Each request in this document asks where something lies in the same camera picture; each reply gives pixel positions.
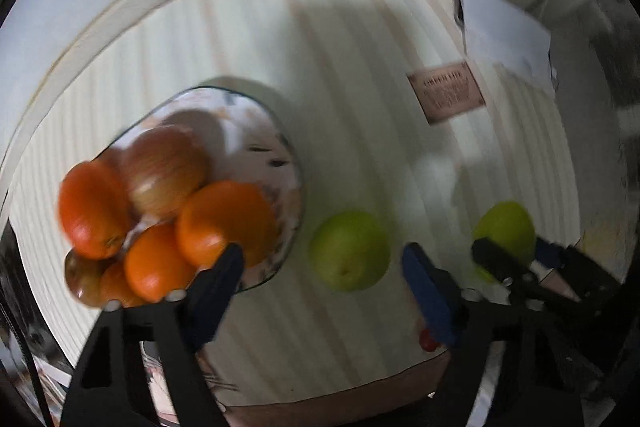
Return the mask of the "green apple small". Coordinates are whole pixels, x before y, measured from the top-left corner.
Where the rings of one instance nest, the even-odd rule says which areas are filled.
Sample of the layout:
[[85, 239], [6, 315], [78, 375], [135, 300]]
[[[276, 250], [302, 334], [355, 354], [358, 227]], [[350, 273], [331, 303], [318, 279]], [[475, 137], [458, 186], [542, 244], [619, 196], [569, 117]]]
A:
[[473, 230], [473, 239], [489, 239], [526, 268], [535, 259], [537, 234], [532, 218], [518, 202], [493, 205]]

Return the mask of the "green apple large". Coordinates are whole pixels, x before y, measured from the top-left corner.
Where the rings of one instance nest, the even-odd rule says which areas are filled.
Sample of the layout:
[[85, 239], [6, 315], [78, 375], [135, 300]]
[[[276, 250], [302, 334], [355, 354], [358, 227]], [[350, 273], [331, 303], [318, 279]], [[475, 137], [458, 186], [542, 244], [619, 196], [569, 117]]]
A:
[[308, 246], [312, 269], [334, 291], [363, 291], [390, 266], [390, 241], [371, 213], [347, 210], [329, 217]]

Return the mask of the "floral oval ceramic plate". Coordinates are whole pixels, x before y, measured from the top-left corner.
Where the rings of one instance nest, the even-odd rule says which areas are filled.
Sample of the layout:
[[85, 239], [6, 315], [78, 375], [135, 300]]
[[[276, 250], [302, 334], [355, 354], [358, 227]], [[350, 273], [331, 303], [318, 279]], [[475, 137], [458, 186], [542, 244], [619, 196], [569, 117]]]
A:
[[[122, 152], [142, 132], [162, 124], [190, 129], [209, 156], [212, 164], [209, 179], [195, 192], [214, 182], [232, 180], [256, 184], [265, 193], [276, 212], [279, 240], [276, 249], [262, 263], [253, 268], [244, 265], [237, 288], [243, 292], [264, 285], [282, 268], [303, 217], [302, 173], [276, 117], [266, 106], [246, 94], [216, 87], [192, 88], [154, 108], [96, 158], [85, 161], [99, 159], [111, 166], [127, 192], [120, 171]], [[107, 268], [117, 260], [124, 262], [134, 240], [149, 227], [172, 222], [176, 231], [180, 209], [174, 217], [166, 220], [140, 215], [131, 202], [130, 209], [134, 227], [119, 253], [104, 259], [108, 262]]]

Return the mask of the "red yellow apple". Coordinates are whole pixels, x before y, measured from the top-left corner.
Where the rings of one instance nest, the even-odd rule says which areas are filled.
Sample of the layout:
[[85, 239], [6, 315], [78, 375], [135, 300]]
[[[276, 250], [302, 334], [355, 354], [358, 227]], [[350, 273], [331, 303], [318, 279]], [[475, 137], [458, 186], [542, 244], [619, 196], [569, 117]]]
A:
[[176, 124], [142, 132], [122, 152], [120, 171], [134, 209], [158, 220], [174, 217], [209, 179], [209, 156], [198, 137]]

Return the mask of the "white paper sheet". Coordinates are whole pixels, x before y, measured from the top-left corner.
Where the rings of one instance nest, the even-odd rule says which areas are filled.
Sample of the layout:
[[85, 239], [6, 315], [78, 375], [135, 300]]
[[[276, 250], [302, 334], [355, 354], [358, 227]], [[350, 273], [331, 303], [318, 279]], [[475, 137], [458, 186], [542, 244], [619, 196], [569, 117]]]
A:
[[454, 12], [469, 57], [496, 63], [555, 98], [551, 34], [536, 18], [506, 0], [456, 0]]

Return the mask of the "orange right side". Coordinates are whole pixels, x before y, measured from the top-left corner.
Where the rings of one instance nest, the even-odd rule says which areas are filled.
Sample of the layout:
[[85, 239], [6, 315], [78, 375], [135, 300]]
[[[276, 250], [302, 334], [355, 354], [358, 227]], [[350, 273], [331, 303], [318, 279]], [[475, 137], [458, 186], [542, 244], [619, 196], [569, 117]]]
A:
[[224, 180], [188, 198], [176, 219], [176, 237], [183, 257], [198, 269], [214, 265], [231, 244], [241, 247], [244, 265], [253, 268], [276, 249], [279, 225], [258, 185]]

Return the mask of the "large orange top left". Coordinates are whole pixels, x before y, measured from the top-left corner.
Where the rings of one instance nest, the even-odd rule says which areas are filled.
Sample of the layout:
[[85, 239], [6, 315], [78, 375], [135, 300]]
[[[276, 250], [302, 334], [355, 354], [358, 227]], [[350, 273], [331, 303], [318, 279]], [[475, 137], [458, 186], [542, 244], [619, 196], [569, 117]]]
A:
[[90, 260], [116, 256], [134, 227], [117, 172], [99, 159], [74, 166], [58, 190], [58, 221], [76, 253]]

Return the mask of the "dark red apple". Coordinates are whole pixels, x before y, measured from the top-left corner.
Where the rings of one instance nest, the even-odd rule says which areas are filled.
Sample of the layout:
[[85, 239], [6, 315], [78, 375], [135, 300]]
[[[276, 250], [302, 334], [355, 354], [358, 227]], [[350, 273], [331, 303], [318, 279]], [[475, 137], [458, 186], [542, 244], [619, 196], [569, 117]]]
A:
[[89, 308], [102, 308], [100, 280], [108, 262], [81, 257], [69, 251], [64, 259], [64, 279], [72, 296]]

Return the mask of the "small red tomato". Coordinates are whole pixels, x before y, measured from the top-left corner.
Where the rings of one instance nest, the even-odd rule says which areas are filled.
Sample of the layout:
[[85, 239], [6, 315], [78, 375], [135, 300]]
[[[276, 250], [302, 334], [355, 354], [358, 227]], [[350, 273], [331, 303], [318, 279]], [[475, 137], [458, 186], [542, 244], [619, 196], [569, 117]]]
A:
[[419, 343], [425, 352], [435, 352], [440, 347], [440, 343], [433, 338], [428, 329], [422, 329], [420, 332]]

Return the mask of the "orange front middle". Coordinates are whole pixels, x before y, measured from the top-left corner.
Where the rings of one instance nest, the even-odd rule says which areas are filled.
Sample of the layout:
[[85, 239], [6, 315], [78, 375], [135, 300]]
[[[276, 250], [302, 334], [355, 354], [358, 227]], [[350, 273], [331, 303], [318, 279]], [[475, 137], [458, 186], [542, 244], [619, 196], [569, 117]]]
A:
[[183, 258], [172, 222], [153, 225], [132, 243], [124, 259], [132, 291], [147, 303], [158, 303], [171, 291], [186, 289], [195, 268]]

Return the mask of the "striped cat print table mat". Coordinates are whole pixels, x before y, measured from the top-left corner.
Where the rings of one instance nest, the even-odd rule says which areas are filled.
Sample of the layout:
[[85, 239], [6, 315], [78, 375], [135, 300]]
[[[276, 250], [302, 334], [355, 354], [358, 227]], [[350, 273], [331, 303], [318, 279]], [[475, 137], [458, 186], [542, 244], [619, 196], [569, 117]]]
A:
[[308, 244], [346, 209], [373, 213], [393, 251], [419, 242], [464, 286], [480, 286], [472, 231], [513, 199], [538, 233], [580, 235], [573, 163], [551, 95], [499, 65], [470, 66], [485, 105], [429, 124], [409, 76], [464, 60], [454, 0], [128, 0], [89, 26], [43, 81], [47, 114], [9, 188], [9, 220], [32, 292], [66, 358], [96, 318], [64, 284], [64, 174], [149, 111], [200, 84], [268, 106], [302, 166], [286, 205], [305, 214], [265, 285], [236, 297], [207, 351], [228, 405], [295, 402], [423, 366], [419, 314], [398, 265], [341, 293], [312, 271]]

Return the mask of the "dark red orange fruit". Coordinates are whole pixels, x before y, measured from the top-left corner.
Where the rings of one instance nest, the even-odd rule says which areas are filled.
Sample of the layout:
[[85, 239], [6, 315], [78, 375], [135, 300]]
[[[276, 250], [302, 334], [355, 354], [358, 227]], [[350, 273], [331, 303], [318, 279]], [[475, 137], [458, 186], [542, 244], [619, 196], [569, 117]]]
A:
[[145, 305], [145, 301], [136, 295], [129, 286], [122, 260], [112, 263], [101, 275], [100, 295], [104, 303], [118, 300], [124, 308]]

